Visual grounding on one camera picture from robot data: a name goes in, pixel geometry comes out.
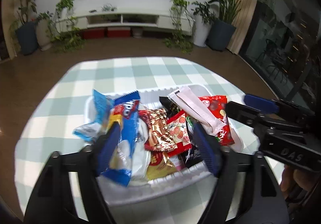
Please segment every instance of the white tray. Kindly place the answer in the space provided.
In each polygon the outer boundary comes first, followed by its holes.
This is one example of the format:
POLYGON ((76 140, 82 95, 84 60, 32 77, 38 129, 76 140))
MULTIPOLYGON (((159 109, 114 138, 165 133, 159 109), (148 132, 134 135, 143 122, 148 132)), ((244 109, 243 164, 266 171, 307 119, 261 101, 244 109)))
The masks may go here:
MULTIPOLYGON (((210 96, 211 93, 205 86, 202 85, 188 85, 192 92, 197 96, 210 96)), ((178 89, 180 86, 174 88, 153 88, 153 89, 144 89, 139 91, 140 94, 140 103, 144 106, 147 106, 149 109, 158 109, 162 105, 159 102, 160 96, 167 96, 172 91, 178 89)), ((108 97, 113 99, 117 98, 126 93, 108 93, 105 94, 108 97)), ((86 100, 84 117, 85 122, 89 123, 94 120, 96 115, 95 106, 92 96, 86 100)), ((231 120, 230 128, 234 129, 236 136, 232 135, 235 142, 238 145, 234 145, 234 149, 238 152, 243 150, 243 143, 238 137, 237 129, 232 124, 231 120)), ((135 204, 138 202, 155 199, 160 196, 164 196, 185 188, 189 185, 198 182, 199 180, 210 175, 208 172, 205 163, 200 162, 190 168, 185 168, 182 171, 175 172, 174 174, 168 175, 163 178, 158 178, 152 181, 149 181, 148 184, 143 186, 128 186, 124 187, 115 182, 99 176, 97 178, 98 184, 104 196, 106 203, 109 206, 120 206, 126 204, 135 204)))

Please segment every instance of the red box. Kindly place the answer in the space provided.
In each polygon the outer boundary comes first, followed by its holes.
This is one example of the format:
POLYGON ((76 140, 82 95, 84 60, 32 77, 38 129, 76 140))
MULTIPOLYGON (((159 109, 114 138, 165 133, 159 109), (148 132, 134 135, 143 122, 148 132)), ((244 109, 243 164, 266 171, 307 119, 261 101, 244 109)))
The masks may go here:
POLYGON ((130 27, 108 27, 108 37, 130 37, 130 27))
POLYGON ((103 37, 105 37, 105 28, 103 27, 91 28, 83 31, 84 39, 103 38, 103 37))

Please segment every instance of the white tv cabinet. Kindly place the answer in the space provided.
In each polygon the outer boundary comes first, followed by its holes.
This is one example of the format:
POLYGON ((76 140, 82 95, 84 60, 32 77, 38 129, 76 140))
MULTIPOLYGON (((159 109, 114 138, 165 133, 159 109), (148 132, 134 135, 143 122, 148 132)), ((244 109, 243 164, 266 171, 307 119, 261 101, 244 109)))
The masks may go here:
MULTIPOLYGON (((109 26, 140 26, 171 30, 175 29, 170 12, 162 10, 118 8, 115 11, 97 11, 93 13, 88 11, 75 12, 73 13, 73 16, 78 18, 76 26, 82 30, 109 26)), ((191 19, 190 21, 191 26, 193 26, 194 20, 191 19)), ((182 15, 181 22, 183 32, 190 35, 192 30, 185 15, 182 15)), ((57 28, 62 31, 68 29, 66 17, 60 19, 60 24, 57 24, 57 28)))

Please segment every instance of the blue snack package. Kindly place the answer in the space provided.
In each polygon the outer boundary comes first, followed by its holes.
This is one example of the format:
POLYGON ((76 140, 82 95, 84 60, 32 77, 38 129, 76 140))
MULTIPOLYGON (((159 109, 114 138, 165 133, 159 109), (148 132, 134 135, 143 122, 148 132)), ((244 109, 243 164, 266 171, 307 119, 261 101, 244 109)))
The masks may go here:
POLYGON ((94 103, 96 108, 96 118, 94 121, 81 125, 74 129, 73 134, 87 142, 94 142, 99 135, 104 134, 103 124, 107 123, 110 110, 114 105, 113 99, 93 90, 94 103))
POLYGON ((114 108, 110 112, 108 128, 117 121, 121 127, 121 134, 118 146, 101 175, 124 186, 128 185, 132 175, 133 153, 138 131, 139 100, 138 91, 121 96, 114 101, 114 108))

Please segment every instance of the tablecloth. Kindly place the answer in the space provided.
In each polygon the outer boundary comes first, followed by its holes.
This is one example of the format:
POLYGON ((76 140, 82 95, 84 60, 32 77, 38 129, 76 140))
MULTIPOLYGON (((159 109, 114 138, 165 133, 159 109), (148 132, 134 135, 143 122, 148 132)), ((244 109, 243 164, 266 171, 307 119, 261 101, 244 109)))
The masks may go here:
MULTIPOLYGON (((15 185, 22 211, 25 212, 48 156, 56 150, 61 154, 77 152, 85 145, 72 131, 84 123, 85 101, 93 89, 101 93, 123 93, 193 83, 206 86, 212 95, 226 95, 229 101, 243 103, 244 93, 236 86, 205 67, 182 58, 115 58, 82 62, 70 68, 36 108, 17 143, 15 185)), ((258 141, 251 128, 234 120, 232 123, 244 142, 243 152, 254 153, 258 141)), ((280 181, 283 165, 270 158, 268 161, 280 181)), ((77 213, 87 219, 76 174, 70 173, 70 178, 77 213)), ((215 181, 209 176, 170 195, 112 208, 111 211, 117 223, 197 223, 215 181)), ((229 217, 236 211, 237 202, 233 202, 229 217)))

